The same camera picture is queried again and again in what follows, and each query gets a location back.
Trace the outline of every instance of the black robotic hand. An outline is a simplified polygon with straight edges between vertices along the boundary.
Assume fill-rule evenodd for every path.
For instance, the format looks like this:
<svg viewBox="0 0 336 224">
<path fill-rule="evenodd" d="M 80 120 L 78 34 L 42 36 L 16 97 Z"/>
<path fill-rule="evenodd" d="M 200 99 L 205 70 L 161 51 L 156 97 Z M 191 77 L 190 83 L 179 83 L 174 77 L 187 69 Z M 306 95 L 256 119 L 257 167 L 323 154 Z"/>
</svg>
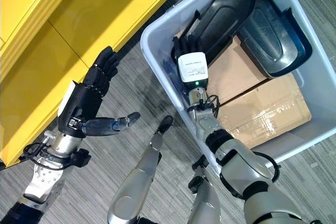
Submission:
<svg viewBox="0 0 336 224">
<path fill-rule="evenodd" d="M 134 112 L 123 118 L 96 118 L 110 81 L 118 73 L 120 57 L 108 46 L 90 67 L 83 83 L 72 82 L 58 112 L 58 130 L 64 134 L 85 136 L 113 135 L 131 126 L 139 117 Z"/>
</svg>

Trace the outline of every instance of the cabinet door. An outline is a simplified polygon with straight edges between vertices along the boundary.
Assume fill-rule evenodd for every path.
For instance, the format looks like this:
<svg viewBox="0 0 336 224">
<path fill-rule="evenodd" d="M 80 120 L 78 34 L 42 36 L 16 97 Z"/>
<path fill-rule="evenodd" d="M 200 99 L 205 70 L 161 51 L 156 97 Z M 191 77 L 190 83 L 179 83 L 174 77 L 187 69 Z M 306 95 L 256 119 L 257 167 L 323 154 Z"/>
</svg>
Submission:
<svg viewBox="0 0 336 224">
<path fill-rule="evenodd" d="M 119 50 L 165 0 L 63 0 L 49 21 L 91 65 L 107 45 Z"/>
<path fill-rule="evenodd" d="M 55 118 L 70 81 L 79 81 L 87 70 L 46 22 L 1 85 L 0 158 L 7 166 Z"/>
</svg>

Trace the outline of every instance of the printed label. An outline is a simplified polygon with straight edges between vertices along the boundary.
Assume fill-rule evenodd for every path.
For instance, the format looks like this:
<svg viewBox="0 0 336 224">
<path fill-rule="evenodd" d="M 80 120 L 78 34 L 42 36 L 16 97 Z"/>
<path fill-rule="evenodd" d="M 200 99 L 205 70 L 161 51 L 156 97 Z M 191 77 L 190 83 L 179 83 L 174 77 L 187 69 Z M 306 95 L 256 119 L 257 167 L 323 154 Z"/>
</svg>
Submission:
<svg viewBox="0 0 336 224">
<path fill-rule="evenodd" d="M 183 82 L 199 81 L 208 78 L 208 65 L 203 52 L 192 52 L 182 55 L 178 59 Z"/>
</svg>

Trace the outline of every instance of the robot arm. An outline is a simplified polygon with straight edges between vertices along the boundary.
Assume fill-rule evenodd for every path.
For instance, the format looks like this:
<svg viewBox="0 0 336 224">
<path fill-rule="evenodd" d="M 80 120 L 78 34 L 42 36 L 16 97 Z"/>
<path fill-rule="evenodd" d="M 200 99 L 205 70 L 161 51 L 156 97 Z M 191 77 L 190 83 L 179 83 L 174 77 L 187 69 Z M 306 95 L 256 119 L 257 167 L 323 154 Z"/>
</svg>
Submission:
<svg viewBox="0 0 336 224">
<path fill-rule="evenodd" d="M 173 118 L 169 115 L 161 121 L 140 161 L 120 186 L 108 211 L 109 224 L 154 224 L 150 220 L 139 219 L 139 214 L 161 159 L 162 135 L 172 123 Z"/>
<path fill-rule="evenodd" d="M 74 166 L 84 167 L 91 156 L 80 149 L 86 136 L 113 135 L 131 126 L 139 117 L 134 112 L 123 118 L 96 118 L 111 78 L 117 74 L 119 56 L 111 47 L 105 48 L 90 67 L 83 83 L 71 82 L 58 111 L 58 132 L 45 132 L 41 143 L 24 149 L 35 163 L 34 175 L 18 202 L 1 221 L 7 223 L 38 223 L 60 194 Z"/>
<path fill-rule="evenodd" d="M 193 73 L 194 77 L 197 76 L 194 73 L 207 71 L 205 66 L 196 64 L 206 63 L 204 54 L 197 61 L 192 59 L 195 52 L 202 52 L 201 43 L 192 35 L 188 39 L 175 37 L 173 41 L 177 71 L 189 97 L 188 111 L 195 124 L 196 136 L 208 146 L 222 167 L 219 176 L 223 185 L 233 196 L 245 201 L 247 224 L 306 223 L 293 202 L 273 184 L 261 158 L 234 139 L 214 117 L 213 104 L 206 94 L 207 79 L 182 78 L 186 71 Z"/>
</svg>

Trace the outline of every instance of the robotic hand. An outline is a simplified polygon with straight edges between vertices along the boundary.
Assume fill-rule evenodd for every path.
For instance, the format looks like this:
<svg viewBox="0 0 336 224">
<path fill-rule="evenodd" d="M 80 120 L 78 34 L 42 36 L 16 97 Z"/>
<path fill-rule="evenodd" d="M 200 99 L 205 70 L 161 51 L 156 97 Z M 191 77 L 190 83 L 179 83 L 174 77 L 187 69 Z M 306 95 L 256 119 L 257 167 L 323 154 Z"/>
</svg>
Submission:
<svg viewBox="0 0 336 224">
<path fill-rule="evenodd" d="M 174 51 L 177 71 L 190 102 L 189 113 L 196 127 L 196 136 L 215 155 L 222 167 L 220 179 L 235 197 L 245 201 L 244 213 L 248 224 L 303 224 L 303 216 L 293 202 L 273 182 L 265 162 L 241 141 L 234 139 L 222 128 L 214 116 L 214 106 L 209 101 L 207 66 L 200 41 L 192 35 L 175 37 Z"/>
<path fill-rule="evenodd" d="M 89 152 L 79 149 L 82 139 L 117 134 L 140 117 L 134 112 L 118 119 L 96 118 L 111 78 L 118 72 L 119 62 L 118 54 L 107 47 L 99 53 L 83 83 L 71 82 L 58 110 L 58 132 L 47 131 L 41 143 L 30 144 L 24 149 L 26 158 L 35 163 L 34 175 L 2 224 L 38 223 L 60 194 L 73 167 L 84 167 L 90 161 Z"/>
</svg>

